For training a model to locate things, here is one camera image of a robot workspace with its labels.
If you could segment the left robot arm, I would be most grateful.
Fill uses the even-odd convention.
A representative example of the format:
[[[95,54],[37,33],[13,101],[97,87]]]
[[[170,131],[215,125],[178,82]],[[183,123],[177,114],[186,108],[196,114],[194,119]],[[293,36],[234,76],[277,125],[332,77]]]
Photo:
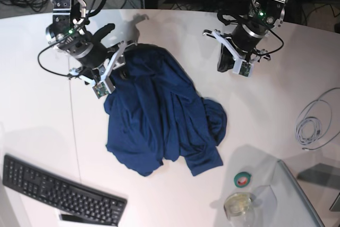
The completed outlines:
[[[236,27],[229,34],[222,34],[217,30],[212,33],[221,43],[217,71],[232,71],[249,77],[256,62],[260,62],[262,58],[270,61],[271,54],[284,47],[284,41],[273,29],[282,24],[286,3],[287,0],[250,0],[246,14],[218,11],[217,18],[220,22],[226,26],[235,23]],[[257,49],[257,45],[269,33],[274,35],[281,45],[272,51]]]

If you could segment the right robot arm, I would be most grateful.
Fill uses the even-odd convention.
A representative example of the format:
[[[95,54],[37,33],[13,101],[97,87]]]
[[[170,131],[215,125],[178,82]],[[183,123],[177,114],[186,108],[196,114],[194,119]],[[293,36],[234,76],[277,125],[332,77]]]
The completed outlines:
[[[115,29],[115,24],[109,23],[95,33],[90,33],[86,26],[90,23],[89,19],[102,10],[106,0],[101,0],[96,9],[87,5],[85,0],[50,1],[53,4],[53,22],[46,29],[49,48],[64,52],[81,63],[81,67],[67,74],[67,78],[99,82],[105,61],[113,55],[101,40]]]

